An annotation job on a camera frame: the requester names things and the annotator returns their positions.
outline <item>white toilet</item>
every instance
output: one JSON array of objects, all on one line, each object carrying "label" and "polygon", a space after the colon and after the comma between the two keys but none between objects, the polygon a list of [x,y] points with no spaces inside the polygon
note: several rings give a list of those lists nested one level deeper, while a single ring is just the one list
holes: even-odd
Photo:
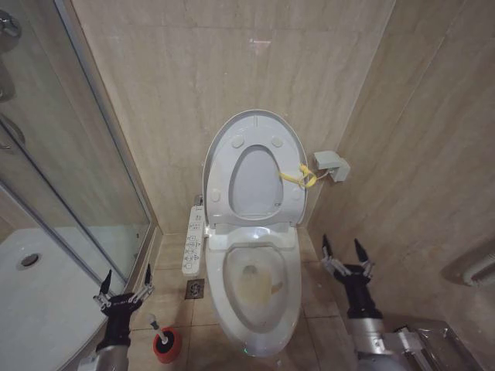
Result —
[{"label": "white toilet", "polygon": [[230,340],[251,356],[270,356],[290,340],[301,306],[296,224],[306,163],[288,124],[267,111],[232,117],[208,150],[203,173],[209,238],[206,262],[213,306]]}]

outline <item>floor tile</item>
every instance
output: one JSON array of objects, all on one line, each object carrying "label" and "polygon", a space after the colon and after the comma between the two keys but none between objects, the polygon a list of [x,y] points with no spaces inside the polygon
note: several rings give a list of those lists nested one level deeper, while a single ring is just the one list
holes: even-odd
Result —
[{"label": "floor tile", "polygon": [[321,370],[356,369],[353,344],[340,317],[307,318]]},{"label": "floor tile", "polygon": [[129,370],[131,371],[185,371],[189,350],[190,327],[178,327],[182,336],[182,348],[179,357],[169,364],[160,363],[152,349],[155,332],[152,330],[136,330],[131,332],[129,348]]},{"label": "floor tile", "polygon": [[152,313],[161,326],[189,326],[193,317],[193,300],[185,300],[187,278],[180,269],[155,270],[155,291],[138,310],[132,329],[151,328],[146,315]]},{"label": "floor tile", "polygon": [[260,359],[235,349],[219,325],[193,326],[189,343],[188,370],[307,370],[318,371],[306,320],[301,317],[291,341],[280,353]]},{"label": "floor tile", "polygon": [[155,269],[182,269],[185,242],[185,234],[166,235],[160,246]]},{"label": "floor tile", "polygon": [[302,309],[307,318],[340,315],[330,290],[333,278],[321,263],[302,264]]},{"label": "floor tile", "polygon": [[188,371],[236,371],[249,367],[250,357],[234,349],[219,325],[193,326],[189,337]]},{"label": "floor tile", "polygon": [[301,261],[319,261],[306,228],[298,228],[297,235],[299,238],[299,252],[301,254]]},{"label": "floor tile", "polygon": [[202,299],[194,299],[193,326],[218,324],[217,314],[213,306],[213,299],[211,298],[210,285],[206,278],[206,272],[204,277],[204,297]]}]

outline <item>floor drain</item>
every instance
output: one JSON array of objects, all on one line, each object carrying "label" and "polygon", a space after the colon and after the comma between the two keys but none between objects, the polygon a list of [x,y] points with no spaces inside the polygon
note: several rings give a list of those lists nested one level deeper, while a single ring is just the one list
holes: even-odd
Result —
[{"label": "floor drain", "polygon": [[204,278],[187,281],[186,299],[202,299],[204,294]]},{"label": "floor drain", "polygon": [[36,262],[39,261],[40,258],[41,258],[40,254],[27,255],[23,257],[21,261],[19,261],[19,268],[26,269],[32,267],[34,264],[36,264]]}]

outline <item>electrical outlet box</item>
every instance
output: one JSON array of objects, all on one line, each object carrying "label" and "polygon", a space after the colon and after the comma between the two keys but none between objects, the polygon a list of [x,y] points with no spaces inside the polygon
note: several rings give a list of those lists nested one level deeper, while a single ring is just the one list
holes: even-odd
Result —
[{"label": "electrical outlet box", "polygon": [[329,174],[334,182],[346,180],[350,166],[346,160],[334,151],[315,152],[316,167],[318,170],[329,169]]}]

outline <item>shower drain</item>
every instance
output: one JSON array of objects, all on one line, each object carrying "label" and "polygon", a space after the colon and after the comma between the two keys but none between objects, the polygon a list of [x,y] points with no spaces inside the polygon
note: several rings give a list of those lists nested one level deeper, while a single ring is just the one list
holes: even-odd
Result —
[{"label": "shower drain", "polygon": [[36,264],[41,259],[41,254],[30,254],[23,257],[18,263],[17,268],[20,270],[27,269]]}]

